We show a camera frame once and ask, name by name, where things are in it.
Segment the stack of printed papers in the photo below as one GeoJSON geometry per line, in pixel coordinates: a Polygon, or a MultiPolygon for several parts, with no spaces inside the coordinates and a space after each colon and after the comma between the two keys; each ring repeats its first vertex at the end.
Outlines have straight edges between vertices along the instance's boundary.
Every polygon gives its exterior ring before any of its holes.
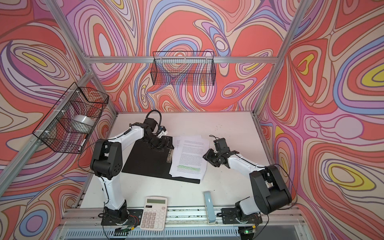
{"type": "Polygon", "coordinates": [[[201,181],[207,170],[203,155],[210,149],[210,142],[202,136],[181,136],[173,138],[174,150],[169,174],[201,181]]]}

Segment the blue file folder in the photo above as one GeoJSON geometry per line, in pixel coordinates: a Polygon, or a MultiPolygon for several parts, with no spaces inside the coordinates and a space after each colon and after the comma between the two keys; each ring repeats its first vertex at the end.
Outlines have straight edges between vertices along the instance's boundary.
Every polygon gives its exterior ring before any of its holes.
{"type": "Polygon", "coordinates": [[[171,164],[167,162],[170,149],[154,149],[142,140],[134,143],[133,148],[122,168],[123,173],[146,177],[167,179],[179,182],[199,184],[200,180],[172,177],[169,174],[171,164]]]}

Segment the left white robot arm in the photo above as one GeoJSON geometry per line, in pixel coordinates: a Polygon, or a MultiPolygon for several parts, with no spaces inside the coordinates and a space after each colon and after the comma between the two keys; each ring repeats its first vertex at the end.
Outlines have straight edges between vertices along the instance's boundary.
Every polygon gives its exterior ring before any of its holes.
{"type": "Polygon", "coordinates": [[[157,131],[157,121],[145,118],[143,123],[130,124],[128,129],[115,137],[100,140],[95,144],[90,164],[94,175],[101,182],[105,195],[105,212],[121,213],[127,210],[118,175],[123,168],[123,150],[136,141],[148,143],[159,150],[173,150],[173,138],[165,127],[157,131]]]}

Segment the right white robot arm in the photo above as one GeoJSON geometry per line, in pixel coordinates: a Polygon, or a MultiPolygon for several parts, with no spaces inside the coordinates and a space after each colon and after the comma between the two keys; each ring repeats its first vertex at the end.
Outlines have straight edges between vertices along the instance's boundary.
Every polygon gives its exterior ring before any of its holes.
{"type": "Polygon", "coordinates": [[[253,195],[235,203],[240,216],[268,215],[292,203],[292,195],[276,166],[253,163],[240,152],[230,150],[224,138],[214,140],[214,145],[214,150],[203,155],[204,160],[216,168],[224,165],[250,180],[253,195]]]}

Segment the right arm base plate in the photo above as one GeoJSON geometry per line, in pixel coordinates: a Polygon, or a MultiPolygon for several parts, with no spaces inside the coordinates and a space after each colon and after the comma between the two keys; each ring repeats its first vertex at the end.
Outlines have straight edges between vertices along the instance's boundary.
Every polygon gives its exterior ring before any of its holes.
{"type": "Polygon", "coordinates": [[[222,218],[223,224],[253,224],[258,226],[263,222],[259,213],[245,215],[239,208],[221,208],[217,217],[222,218]]]}

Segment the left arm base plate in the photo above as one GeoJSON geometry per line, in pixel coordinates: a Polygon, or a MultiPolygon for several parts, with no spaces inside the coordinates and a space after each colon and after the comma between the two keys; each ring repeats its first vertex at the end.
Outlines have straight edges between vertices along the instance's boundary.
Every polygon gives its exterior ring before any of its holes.
{"type": "Polygon", "coordinates": [[[102,226],[137,226],[141,223],[143,210],[130,209],[127,213],[114,211],[111,213],[100,213],[98,217],[102,219],[102,226]]]}

